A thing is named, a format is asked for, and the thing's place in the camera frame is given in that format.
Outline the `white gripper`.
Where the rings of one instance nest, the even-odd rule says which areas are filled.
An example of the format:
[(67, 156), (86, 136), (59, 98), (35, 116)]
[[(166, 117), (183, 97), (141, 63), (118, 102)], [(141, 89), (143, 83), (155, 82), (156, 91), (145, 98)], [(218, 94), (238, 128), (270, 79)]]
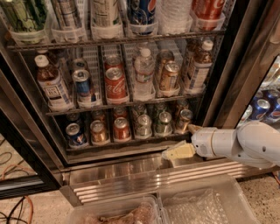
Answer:
[(192, 158), (195, 155), (195, 151), (201, 157), (213, 158), (212, 140), (214, 132), (217, 129), (213, 127), (201, 127), (195, 124), (189, 124), (187, 128), (192, 133), (192, 143), (181, 141), (164, 150), (162, 152), (162, 158), (165, 160)]

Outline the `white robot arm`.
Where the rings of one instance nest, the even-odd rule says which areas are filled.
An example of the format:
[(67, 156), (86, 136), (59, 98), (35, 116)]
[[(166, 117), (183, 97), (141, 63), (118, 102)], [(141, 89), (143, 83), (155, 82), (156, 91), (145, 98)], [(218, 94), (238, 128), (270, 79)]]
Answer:
[(236, 129), (189, 125), (191, 142), (180, 142), (162, 152), (162, 158), (229, 158), (232, 161), (268, 169), (280, 165), (280, 131), (264, 122), (246, 122)]

